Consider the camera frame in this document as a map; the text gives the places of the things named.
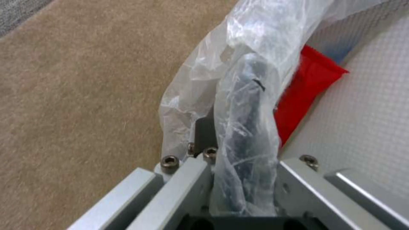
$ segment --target beige carpet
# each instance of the beige carpet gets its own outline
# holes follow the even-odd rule
[[[0,228],[66,228],[152,169],[162,93],[234,3],[55,0],[0,38]]]

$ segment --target red bag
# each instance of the red bag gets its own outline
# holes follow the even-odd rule
[[[315,97],[341,78],[347,70],[309,46],[301,51],[301,64],[281,96],[274,117],[281,146],[308,112]]]

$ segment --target hex bolt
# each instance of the hex bolt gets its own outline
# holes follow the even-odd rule
[[[302,155],[300,156],[300,160],[314,171],[318,171],[319,164],[318,160],[315,157],[310,155]]]
[[[203,159],[213,165],[216,163],[216,154],[217,154],[217,148],[215,147],[210,147],[207,148],[203,151]]]
[[[166,174],[173,174],[179,168],[179,159],[175,156],[164,156],[160,161],[160,168]]]
[[[187,155],[188,156],[194,156],[195,155],[194,150],[195,150],[195,143],[189,142],[187,144]]]

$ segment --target plastic bag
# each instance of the plastic bag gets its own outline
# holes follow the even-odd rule
[[[348,71],[309,46],[301,50],[300,67],[291,84],[280,97],[274,119],[281,139],[281,147],[308,112],[315,97]]]
[[[300,50],[320,23],[381,1],[241,0],[191,53],[160,104],[162,155],[182,158],[194,121],[214,104],[219,150],[212,214],[274,215],[280,141],[272,110]]]

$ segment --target clear plastic wrap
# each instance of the clear plastic wrap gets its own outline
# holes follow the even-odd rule
[[[182,158],[194,122],[214,105],[219,149],[212,214],[275,214],[280,140],[272,110],[300,50],[320,23],[380,2],[241,0],[191,53],[161,101],[162,155]]]

